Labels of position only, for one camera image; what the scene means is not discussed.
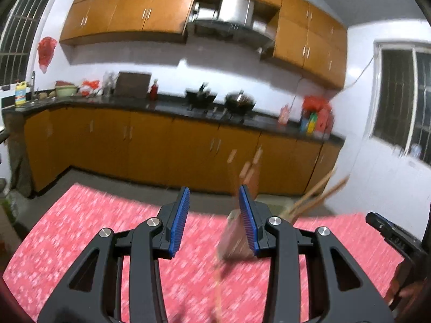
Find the right hand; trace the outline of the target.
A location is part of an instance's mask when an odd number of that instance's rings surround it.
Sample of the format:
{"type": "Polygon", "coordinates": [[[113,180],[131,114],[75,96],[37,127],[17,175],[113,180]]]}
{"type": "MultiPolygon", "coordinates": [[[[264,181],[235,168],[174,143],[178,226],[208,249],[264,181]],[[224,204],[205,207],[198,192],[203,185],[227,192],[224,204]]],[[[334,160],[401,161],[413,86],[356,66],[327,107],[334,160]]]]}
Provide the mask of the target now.
{"type": "Polygon", "coordinates": [[[401,299],[407,299],[412,301],[419,292],[422,290],[424,282],[411,280],[411,271],[413,270],[412,264],[403,260],[396,267],[394,277],[391,280],[387,294],[385,294],[385,301],[394,310],[394,307],[399,303],[401,299]]]}

